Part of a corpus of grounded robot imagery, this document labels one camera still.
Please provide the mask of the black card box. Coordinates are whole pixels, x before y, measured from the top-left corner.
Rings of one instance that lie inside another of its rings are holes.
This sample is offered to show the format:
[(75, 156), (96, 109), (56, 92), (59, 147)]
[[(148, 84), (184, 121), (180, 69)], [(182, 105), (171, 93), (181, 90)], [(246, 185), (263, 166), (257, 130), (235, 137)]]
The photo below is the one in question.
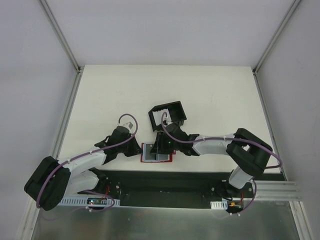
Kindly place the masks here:
[(148, 116), (153, 132), (162, 130), (162, 121), (165, 126), (171, 123), (182, 126), (187, 120), (180, 101), (156, 105), (148, 112)]

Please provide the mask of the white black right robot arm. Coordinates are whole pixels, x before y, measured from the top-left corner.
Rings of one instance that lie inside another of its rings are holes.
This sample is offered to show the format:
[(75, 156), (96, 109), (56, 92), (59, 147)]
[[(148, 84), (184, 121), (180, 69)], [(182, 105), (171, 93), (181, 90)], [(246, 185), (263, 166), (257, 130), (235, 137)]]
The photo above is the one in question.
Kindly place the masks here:
[(152, 154), (170, 155), (179, 151), (186, 156), (226, 155), (237, 167), (224, 184), (230, 197), (242, 193), (245, 184), (264, 173), (273, 151), (272, 147), (245, 128), (226, 136), (187, 134), (172, 123), (159, 131), (151, 148)]

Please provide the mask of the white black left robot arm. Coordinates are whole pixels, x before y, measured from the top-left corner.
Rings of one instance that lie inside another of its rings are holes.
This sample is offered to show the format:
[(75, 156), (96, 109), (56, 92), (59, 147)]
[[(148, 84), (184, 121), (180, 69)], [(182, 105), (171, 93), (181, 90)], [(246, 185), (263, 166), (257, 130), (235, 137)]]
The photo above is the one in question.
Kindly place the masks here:
[(132, 157), (143, 152), (132, 128), (131, 122), (118, 125), (111, 135), (78, 156), (45, 157), (26, 182), (24, 191), (45, 211), (55, 208), (68, 195), (87, 190), (96, 195), (106, 194), (110, 183), (99, 168), (119, 154)]

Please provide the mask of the red leather card holder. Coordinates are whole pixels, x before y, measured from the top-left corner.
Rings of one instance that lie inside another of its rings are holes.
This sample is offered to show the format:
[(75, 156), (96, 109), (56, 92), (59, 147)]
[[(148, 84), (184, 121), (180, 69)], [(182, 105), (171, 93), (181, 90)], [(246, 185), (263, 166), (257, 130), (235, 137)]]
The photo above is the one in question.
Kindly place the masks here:
[(173, 156), (176, 154), (175, 151), (173, 154), (151, 153), (153, 145), (153, 143), (142, 143), (142, 155), (140, 157), (141, 163), (169, 163), (173, 161)]

